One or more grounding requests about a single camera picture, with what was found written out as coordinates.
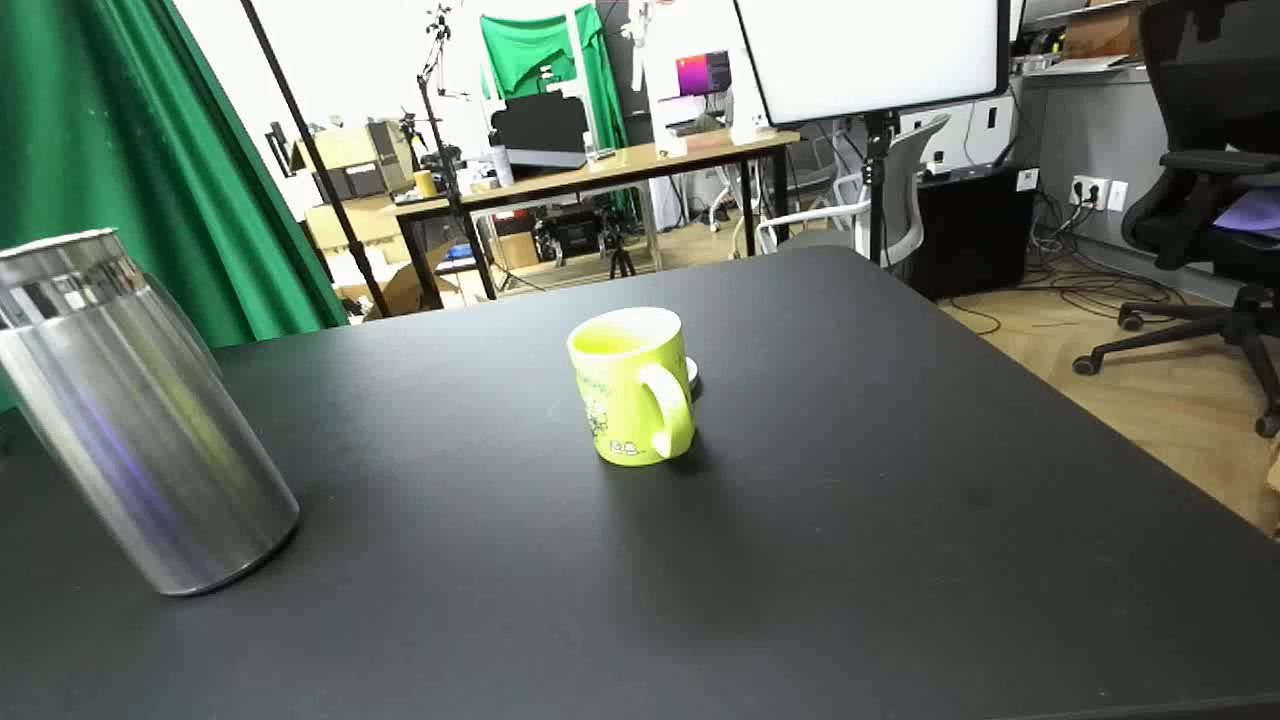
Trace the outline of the yellow-green ceramic mug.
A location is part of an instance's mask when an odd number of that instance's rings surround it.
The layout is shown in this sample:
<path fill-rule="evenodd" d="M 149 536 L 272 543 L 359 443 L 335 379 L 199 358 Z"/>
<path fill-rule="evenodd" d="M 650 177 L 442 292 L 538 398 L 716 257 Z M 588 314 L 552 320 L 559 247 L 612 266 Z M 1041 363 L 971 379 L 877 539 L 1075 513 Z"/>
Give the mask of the yellow-green ceramic mug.
<path fill-rule="evenodd" d="M 564 348 L 602 460 L 654 467 L 691 447 L 684 320 L 673 307 L 602 311 Z"/>

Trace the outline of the black printer on desk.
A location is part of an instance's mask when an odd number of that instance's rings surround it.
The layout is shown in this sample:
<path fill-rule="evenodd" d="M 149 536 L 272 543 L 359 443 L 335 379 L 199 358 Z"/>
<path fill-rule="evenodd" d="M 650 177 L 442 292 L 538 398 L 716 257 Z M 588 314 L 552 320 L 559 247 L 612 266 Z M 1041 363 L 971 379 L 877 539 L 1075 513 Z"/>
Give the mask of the black printer on desk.
<path fill-rule="evenodd" d="M 575 94 L 515 94 L 494 116 L 488 139 L 512 168 L 580 168 L 588 116 Z"/>

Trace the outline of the wooden background desk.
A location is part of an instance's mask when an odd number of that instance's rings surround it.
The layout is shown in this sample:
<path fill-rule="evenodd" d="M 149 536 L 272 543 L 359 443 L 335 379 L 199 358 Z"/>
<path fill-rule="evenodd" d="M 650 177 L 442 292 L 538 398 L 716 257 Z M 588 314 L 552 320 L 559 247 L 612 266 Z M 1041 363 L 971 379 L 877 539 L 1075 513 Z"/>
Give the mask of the wooden background desk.
<path fill-rule="evenodd" d="M 488 252 L 474 226 L 478 213 L 544 204 L 558 195 L 617 193 L 617 187 L 629 187 L 629 185 L 642 185 L 654 177 L 737 162 L 742 168 L 743 252 L 756 252 L 751 162 L 756 159 L 773 162 L 773 200 L 784 204 L 794 144 L 797 144 L 797 130 L 756 130 L 748 139 L 737 139 L 734 130 L 697 130 L 697 134 L 684 134 L 673 153 L 665 153 L 662 144 L 632 144 L 632 147 L 617 147 L 612 154 L 593 159 L 586 168 L 547 172 L 547 177 L 515 178 L 506 187 L 478 187 L 478 193 L 460 193 L 460 195 L 398 204 L 398 226 L 402 226 L 402 238 L 411 257 L 418 278 L 428 283 L 432 278 L 432 266 L 426 265 L 426 242 L 432 238 L 428 219 L 453 214 L 466 226 L 466 238 L 478 257 L 485 295 L 495 295 L 495 283 L 488 271 Z"/>

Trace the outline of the black tripod stand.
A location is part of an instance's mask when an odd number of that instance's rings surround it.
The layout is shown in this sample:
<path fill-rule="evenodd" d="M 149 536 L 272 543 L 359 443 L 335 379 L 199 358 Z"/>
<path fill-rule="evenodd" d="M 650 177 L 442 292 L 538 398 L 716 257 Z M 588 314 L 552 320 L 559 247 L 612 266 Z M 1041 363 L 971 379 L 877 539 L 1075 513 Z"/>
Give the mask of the black tripod stand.
<path fill-rule="evenodd" d="M 432 134 L 432 153 L 442 159 L 442 172 L 443 172 L 443 200 L 449 200 L 449 213 L 453 219 L 466 226 L 466 238 L 474 247 L 474 258 L 478 258 L 478 275 L 480 275 L 480 288 L 485 288 L 485 299 L 495 299 L 495 283 L 494 283 L 494 265 L 488 265 L 488 252 L 478 236 L 478 223 L 474 223 L 474 213 L 466 207 L 466 195 L 460 195 L 460 177 L 458 177 L 458 154 L 442 130 L 442 110 L 437 110 L 437 89 L 432 89 L 432 74 L 442 72 L 443 65 L 443 48 L 453 41 L 453 23 L 449 23 L 449 4 L 443 0 L 432 0 L 428 11 L 426 11 L 426 65 L 418 72 L 418 91 L 419 91 L 419 105 L 426 105 L 426 116 L 428 116 L 428 134 Z"/>

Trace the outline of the green cloth in background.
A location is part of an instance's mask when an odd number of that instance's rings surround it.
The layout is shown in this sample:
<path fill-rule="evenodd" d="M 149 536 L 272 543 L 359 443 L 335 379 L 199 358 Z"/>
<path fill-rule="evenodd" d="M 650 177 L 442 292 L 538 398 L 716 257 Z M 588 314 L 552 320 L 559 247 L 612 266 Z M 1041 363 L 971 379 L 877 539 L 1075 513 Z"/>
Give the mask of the green cloth in background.
<path fill-rule="evenodd" d="M 626 109 L 612 74 L 605 16 L 593 0 L 552 16 L 485 16 L 485 55 L 502 98 L 544 94 L 580 80 L 598 147 L 626 147 Z"/>

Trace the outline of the large white display screen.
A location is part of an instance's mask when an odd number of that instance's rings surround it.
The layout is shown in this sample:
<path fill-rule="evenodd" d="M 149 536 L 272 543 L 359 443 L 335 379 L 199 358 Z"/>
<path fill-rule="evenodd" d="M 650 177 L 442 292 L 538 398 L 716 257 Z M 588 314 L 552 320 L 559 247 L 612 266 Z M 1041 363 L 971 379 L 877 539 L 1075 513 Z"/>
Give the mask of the large white display screen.
<path fill-rule="evenodd" d="M 993 94 L 1010 0 L 734 0 L 773 124 Z"/>

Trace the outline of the black cabinet box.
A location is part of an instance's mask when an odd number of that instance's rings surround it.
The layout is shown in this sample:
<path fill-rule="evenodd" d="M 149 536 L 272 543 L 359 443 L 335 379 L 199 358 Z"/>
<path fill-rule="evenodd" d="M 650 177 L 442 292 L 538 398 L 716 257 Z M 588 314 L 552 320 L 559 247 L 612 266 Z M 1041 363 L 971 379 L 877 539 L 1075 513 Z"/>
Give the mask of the black cabinet box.
<path fill-rule="evenodd" d="M 923 242 L 910 283 L 928 299 L 1018 288 L 1030 265 L 1035 193 L 1018 168 L 928 178 L 920 187 Z"/>

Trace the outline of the silver metal cylinder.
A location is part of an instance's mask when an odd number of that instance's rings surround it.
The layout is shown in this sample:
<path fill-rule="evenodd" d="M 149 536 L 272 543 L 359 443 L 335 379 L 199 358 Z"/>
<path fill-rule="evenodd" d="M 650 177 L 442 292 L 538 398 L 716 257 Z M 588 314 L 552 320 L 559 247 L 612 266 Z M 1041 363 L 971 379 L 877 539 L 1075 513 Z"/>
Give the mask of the silver metal cylinder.
<path fill-rule="evenodd" d="M 300 501 L 213 353 L 112 226 L 0 252 L 0 363 L 162 594 L 225 589 L 300 526 Z"/>

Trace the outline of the green curtain backdrop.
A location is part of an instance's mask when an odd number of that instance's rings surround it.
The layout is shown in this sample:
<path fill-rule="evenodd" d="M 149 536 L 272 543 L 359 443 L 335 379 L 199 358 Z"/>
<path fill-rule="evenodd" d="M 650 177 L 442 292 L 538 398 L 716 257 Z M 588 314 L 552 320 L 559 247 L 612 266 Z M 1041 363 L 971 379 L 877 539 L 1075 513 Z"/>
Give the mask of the green curtain backdrop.
<path fill-rule="evenodd" d="M 0 0 L 0 247 L 88 226 L 213 348 L 345 324 L 172 0 Z"/>

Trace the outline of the black office chair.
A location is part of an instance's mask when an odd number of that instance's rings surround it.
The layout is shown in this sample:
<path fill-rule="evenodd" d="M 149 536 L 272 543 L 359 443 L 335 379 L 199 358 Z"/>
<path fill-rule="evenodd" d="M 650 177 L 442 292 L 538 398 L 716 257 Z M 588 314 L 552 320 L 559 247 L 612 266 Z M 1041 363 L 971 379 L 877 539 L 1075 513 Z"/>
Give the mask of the black office chair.
<path fill-rule="evenodd" d="M 1216 305 L 1125 305 L 1108 339 L 1073 358 L 1097 377 L 1108 355 L 1221 336 L 1241 348 L 1265 409 L 1258 432 L 1280 432 L 1280 242 L 1250 207 L 1280 187 L 1280 0 L 1149 0 L 1141 11 L 1149 83 L 1170 147 L 1155 185 L 1125 213 L 1121 236 L 1159 266 L 1208 265 L 1241 292 Z"/>

